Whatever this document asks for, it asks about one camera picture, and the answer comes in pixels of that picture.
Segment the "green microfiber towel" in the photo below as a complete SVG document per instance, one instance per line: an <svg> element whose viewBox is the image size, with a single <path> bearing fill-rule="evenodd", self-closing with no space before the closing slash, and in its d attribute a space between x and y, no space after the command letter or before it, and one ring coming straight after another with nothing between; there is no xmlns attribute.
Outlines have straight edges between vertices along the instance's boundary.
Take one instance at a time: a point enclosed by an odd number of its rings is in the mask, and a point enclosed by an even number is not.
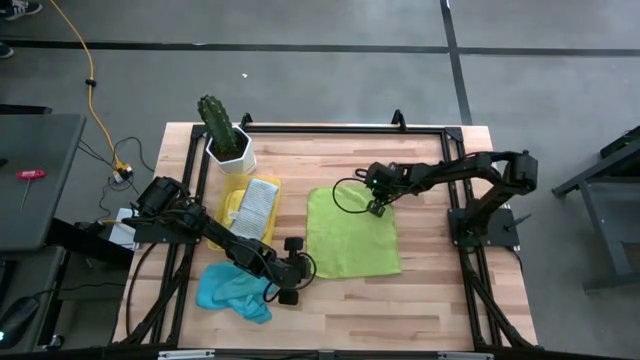
<svg viewBox="0 0 640 360"><path fill-rule="evenodd" d="M306 250L324 279L397 275L402 272L395 214L365 211L373 199L363 186L319 187L307 201Z"/></svg>

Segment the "grey microfiber towel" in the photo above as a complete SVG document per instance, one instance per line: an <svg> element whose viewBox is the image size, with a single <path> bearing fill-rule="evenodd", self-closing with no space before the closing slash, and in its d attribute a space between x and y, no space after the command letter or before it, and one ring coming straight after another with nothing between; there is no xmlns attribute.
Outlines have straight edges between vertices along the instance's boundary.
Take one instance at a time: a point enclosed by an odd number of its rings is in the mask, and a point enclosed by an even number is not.
<svg viewBox="0 0 640 360"><path fill-rule="evenodd" d="M246 191L235 212L230 231L239 237L261 240L267 229L278 187L260 179L249 181Z"/></svg>

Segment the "blue microfiber towel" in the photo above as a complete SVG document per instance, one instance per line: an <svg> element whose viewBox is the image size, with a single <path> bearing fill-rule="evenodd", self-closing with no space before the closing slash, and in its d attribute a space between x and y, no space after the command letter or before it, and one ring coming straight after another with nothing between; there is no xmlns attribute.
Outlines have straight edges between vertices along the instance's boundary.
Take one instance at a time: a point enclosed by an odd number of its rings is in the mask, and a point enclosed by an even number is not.
<svg viewBox="0 0 640 360"><path fill-rule="evenodd" d="M272 319L263 298L268 284L232 263L211 264L200 277L196 305L206 310L231 309L245 320L264 324Z"/></svg>

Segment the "yellow microfiber towel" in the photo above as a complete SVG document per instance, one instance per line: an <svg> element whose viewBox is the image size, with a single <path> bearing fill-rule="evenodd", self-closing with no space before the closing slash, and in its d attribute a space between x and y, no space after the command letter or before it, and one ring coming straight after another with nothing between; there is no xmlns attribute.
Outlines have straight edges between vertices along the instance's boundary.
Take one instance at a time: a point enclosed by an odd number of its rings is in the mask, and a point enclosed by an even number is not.
<svg viewBox="0 0 640 360"><path fill-rule="evenodd" d="M245 190L228 192L220 202L216 212L217 220L225 227L230 228L235 221L245 195Z"/></svg>

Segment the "yellow translucent plastic bin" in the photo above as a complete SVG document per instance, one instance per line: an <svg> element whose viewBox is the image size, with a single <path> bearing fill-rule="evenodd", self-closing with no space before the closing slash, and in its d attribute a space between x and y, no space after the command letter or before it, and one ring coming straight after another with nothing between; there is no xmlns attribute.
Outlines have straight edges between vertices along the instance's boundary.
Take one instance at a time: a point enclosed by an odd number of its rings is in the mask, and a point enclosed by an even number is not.
<svg viewBox="0 0 640 360"><path fill-rule="evenodd" d="M279 202L280 202L280 190L281 190L281 181L277 178L268 178L264 176L250 176L250 175L224 175L219 178L216 187L214 188L212 193L208 191L205 192L205 197L203 200L203 204L207 207L207 214L211 216L214 220L217 220L216 212L220 207L220 202L224 198L224 196L231 191L234 190L245 190L248 186L248 183L252 179L260 179L266 182L273 183L279 189L278 195L276 196L275 204L273 210L271 211L271 215L269 218L269 222L267 225L267 229L264 233L261 241L266 245L270 245L272 243L272 237L275 231L275 223L276 223L276 213L278 210Z"/></svg>

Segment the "white square planter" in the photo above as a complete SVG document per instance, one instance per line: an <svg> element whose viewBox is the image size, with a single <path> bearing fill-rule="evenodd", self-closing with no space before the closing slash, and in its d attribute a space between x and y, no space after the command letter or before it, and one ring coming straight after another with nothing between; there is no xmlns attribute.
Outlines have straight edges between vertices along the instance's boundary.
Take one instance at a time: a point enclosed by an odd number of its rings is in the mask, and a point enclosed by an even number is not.
<svg viewBox="0 0 640 360"><path fill-rule="evenodd" d="M208 140L206 153L210 160L215 163L225 174L250 174L256 168L256 157L252 138L239 126L232 127L234 133L241 139L241 154L236 158L222 161L214 154L214 139Z"/></svg>

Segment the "green cactus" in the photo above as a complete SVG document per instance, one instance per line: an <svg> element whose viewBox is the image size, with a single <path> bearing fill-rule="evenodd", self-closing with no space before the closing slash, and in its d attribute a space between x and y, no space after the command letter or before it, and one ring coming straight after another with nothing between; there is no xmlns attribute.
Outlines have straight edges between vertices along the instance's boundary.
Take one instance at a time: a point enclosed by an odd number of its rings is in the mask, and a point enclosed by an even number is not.
<svg viewBox="0 0 640 360"><path fill-rule="evenodd" d="M198 100L197 109L213 139L215 156L220 160L236 158L238 140L222 102L212 95L204 95Z"/></svg>

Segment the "white paper sheet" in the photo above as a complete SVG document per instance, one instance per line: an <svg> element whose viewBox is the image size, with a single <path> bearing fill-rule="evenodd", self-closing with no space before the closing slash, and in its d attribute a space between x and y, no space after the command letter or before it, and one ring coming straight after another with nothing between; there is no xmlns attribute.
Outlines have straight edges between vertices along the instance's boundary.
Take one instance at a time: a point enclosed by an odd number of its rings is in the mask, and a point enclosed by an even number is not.
<svg viewBox="0 0 640 360"><path fill-rule="evenodd" d="M115 219L100 220L101 225L111 225L112 230L109 241L129 250L137 250L139 244L134 241L135 229L122 222L125 218L136 215L137 212L130 208L120 208Z"/></svg>

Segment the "power plug adapter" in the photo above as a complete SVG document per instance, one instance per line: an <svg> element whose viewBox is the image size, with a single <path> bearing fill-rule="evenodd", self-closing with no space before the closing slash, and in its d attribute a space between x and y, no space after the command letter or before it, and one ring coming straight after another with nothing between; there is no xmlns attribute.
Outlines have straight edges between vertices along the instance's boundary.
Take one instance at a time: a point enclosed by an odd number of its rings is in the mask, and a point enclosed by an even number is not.
<svg viewBox="0 0 640 360"><path fill-rule="evenodd" d="M133 175L133 169L129 164L117 162L112 171L113 178L117 184L128 181Z"/></svg>

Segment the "black low side table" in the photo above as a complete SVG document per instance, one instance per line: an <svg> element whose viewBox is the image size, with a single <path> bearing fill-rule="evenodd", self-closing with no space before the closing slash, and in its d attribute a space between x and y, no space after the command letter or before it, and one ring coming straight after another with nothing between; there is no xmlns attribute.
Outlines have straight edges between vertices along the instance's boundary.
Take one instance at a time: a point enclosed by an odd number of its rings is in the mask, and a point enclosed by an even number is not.
<svg viewBox="0 0 640 360"><path fill-rule="evenodd" d="M71 254L128 266L133 252L86 230L53 218L44 246L34 251L0 252L0 316L21 297L34 297L39 310L24 337L0 356L28 353L54 336L63 304L62 281Z"/></svg>

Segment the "black metal stand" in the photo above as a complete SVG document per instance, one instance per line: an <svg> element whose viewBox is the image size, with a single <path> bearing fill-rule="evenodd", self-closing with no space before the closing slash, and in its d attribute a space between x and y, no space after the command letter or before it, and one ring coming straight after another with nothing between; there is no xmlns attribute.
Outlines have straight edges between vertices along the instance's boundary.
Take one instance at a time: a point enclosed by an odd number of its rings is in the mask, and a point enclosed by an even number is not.
<svg viewBox="0 0 640 360"><path fill-rule="evenodd" d="M613 274L583 284L586 292L640 285L625 251L640 246L640 125L599 151L597 163L552 189L557 198L578 191L597 237L605 244Z"/></svg>

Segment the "grey side desk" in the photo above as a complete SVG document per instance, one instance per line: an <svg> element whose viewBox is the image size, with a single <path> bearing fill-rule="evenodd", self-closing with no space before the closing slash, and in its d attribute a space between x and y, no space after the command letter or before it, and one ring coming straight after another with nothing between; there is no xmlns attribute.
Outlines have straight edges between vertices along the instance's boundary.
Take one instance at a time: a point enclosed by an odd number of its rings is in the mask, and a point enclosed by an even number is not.
<svg viewBox="0 0 640 360"><path fill-rule="evenodd" d="M82 115L0 115L0 252L44 246L85 124ZM27 182L16 173L32 169L47 175L21 208Z"/></svg>

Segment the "black computer mouse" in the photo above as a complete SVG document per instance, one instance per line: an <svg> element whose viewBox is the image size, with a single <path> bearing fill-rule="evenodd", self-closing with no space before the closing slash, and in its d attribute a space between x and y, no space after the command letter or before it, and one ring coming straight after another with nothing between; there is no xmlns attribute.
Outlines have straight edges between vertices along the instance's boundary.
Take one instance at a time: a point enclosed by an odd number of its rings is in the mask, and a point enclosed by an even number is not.
<svg viewBox="0 0 640 360"><path fill-rule="evenodd" d="M0 349L15 346L24 337L31 321L39 310L34 297L18 298L0 316Z"/></svg>

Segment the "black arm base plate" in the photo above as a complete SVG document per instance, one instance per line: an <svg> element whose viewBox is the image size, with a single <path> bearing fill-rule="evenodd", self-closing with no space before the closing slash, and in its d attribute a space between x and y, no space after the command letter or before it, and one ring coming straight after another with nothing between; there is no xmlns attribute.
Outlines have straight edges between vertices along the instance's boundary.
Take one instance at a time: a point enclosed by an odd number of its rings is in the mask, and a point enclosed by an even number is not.
<svg viewBox="0 0 640 360"><path fill-rule="evenodd" d="M193 202L176 203L152 212L131 204L133 215L122 222L135 230L136 243L186 244L200 241L206 208Z"/></svg>
<svg viewBox="0 0 640 360"><path fill-rule="evenodd" d="M489 216L487 225L473 230L465 222L464 209L450 209L447 213L452 244L456 247L478 246L520 247L517 226L531 217L530 214L515 218L511 209L499 208Z"/></svg>

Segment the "silver metal bracket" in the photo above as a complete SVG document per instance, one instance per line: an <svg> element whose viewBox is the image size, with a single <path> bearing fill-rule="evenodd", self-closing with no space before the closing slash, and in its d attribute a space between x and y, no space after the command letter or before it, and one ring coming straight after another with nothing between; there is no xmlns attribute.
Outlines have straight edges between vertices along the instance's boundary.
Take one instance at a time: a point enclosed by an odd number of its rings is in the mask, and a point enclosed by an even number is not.
<svg viewBox="0 0 640 360"><path fill-rule="evenodd" d="M437 355L438 360L494 360L493 354L478 352L454 352L441 351Z"/></svg>
<svg viewBox="0 0 640 360"><path fill-rule="evenodd" d="M161 351L157 360L213 360L216 351L214 349L181 349Z"/></svg>

